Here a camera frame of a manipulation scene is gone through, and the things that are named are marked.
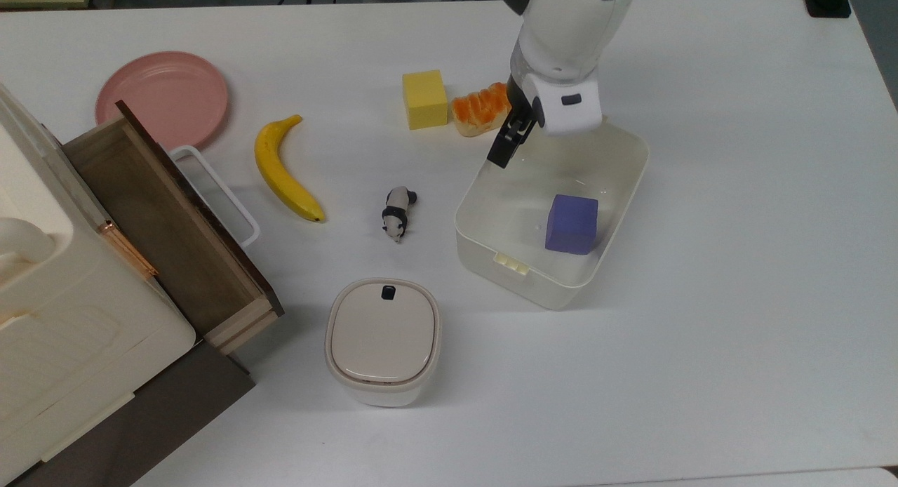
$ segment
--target pink plate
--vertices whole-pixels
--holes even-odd
[[[164,149],[199,147],[225,119],[227,85],[198,55],[157,52],[134,59],[106,81],[97,97],[97,124],[119,115],[118,100]]]

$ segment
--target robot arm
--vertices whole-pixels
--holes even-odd
[[[596,65],[632,0],[504,0],[523,15],[511,58],[512,105],[488,160],[506,167],[533,125],[547,135],[602,123]]]

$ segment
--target white appliance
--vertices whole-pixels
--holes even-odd
[[[0,85],[0,485],[48,460],[194,345],[195,331]]]

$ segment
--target orange bread slice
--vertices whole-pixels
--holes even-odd
[[[496,82],[480,93],[471,93],[452,100],[455,128],[463,136],[482,135],[502,126],[511,111],[506,84]]]

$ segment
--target white lidded container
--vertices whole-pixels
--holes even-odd
[[[533,129],[504,170],[484,163],[455,212],[462,265],[544,308],[564,307],[596,275],[647,163],[645,142],[608,122],[569,136]],[[590,253],[545,248],[557,194],[599,200]]]
[[[328,369],[362,403],[405,406],[436,368],[440,332],[427,289],[398,279],[360,280],[330,309]]]

